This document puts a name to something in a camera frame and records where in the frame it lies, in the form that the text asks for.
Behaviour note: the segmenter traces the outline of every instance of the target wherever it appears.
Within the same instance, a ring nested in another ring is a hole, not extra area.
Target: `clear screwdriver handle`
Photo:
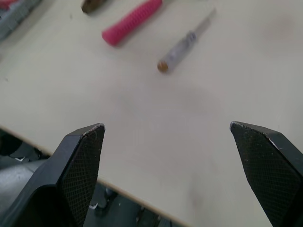
[[[185,57],[191,50],[197,40],[194,32],[189,32],[185,38],[178,42],[159,62],[159,64],[166,64],[168,70],[175,68],[175,66]]]

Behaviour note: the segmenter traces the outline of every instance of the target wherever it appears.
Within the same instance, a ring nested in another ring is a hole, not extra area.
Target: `screwdriver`
[[[216,13],[214,8],[207,17],[192,32],[188,32],[186,37],[179,41],[159,62],[158,70],[160,72],[170,72],[186,56],[197,41],[197,38],[208,28],[211,19]]]
[[[102,32],[103,39],[110,45],[118,45],[128,34],[150,18],[164,0],[147,0],[126,17]]]

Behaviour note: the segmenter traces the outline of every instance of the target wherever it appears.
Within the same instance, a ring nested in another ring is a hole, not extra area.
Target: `table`
[[[81,0],[44,0],[0,45],[1,127],[52,154],[67,133],[102,122],[100,182],[187,226],[271,226],[229,124],[280,131],[303,149],[301,3],[175,0],[108,46],[101,30],[139,2],[88,17]],[[160,74],[159,58],[210,3],[212,25]]]

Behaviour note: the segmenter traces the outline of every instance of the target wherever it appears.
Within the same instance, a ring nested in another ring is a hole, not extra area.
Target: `pink handle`
[[[152,16],[162,5],[162,0],[148,0],[134,9],[121,21],[102,32],[103,39],[116,46],[129,33]]]

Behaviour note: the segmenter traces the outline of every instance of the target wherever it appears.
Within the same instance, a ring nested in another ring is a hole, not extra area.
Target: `gray tray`
[[[19,0],[9,10],[0,9],[0,40],[8,36],[41,0]]]

